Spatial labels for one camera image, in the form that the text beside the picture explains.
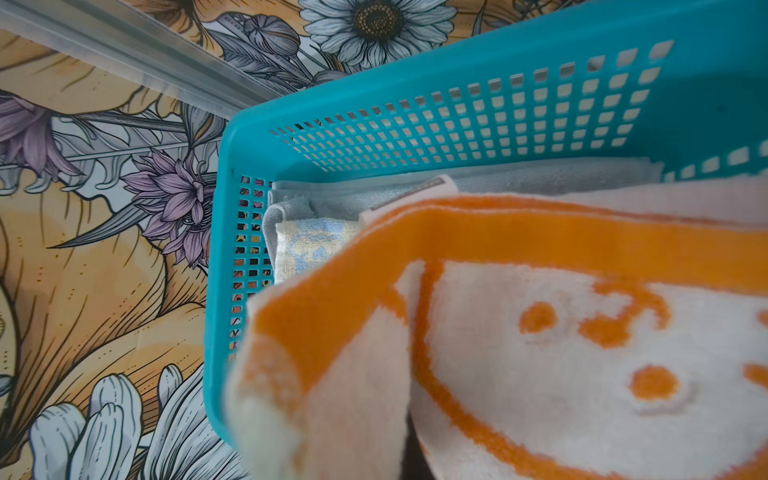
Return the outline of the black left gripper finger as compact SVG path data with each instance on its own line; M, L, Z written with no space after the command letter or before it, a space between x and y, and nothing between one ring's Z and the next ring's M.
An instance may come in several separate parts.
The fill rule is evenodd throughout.
M401 459L401 480L434 480L416 435L411 415L407 416L407 437Z

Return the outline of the orange patterned towel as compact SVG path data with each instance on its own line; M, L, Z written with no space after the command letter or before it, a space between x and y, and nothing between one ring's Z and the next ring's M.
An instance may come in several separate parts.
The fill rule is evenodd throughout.
M763 479L767 180L408 201L250 298L259 479Z

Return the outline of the printed cream towel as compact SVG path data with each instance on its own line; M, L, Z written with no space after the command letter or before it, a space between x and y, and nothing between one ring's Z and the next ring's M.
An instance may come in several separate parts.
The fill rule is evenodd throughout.
M312 218L276 225L274 278L282 283L325 263L361 231L357 221Z

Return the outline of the light grey towel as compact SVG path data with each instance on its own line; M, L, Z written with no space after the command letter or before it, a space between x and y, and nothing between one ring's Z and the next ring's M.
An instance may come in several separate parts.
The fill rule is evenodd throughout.
M261 231L269 258L274 261L279 223L309 218L356 221L360 212L442 174L450 177L461 193L557 196L658 183L662 170L661 163L648 158L581 157L458 167L332 183L281 180L268 192L268 208Z

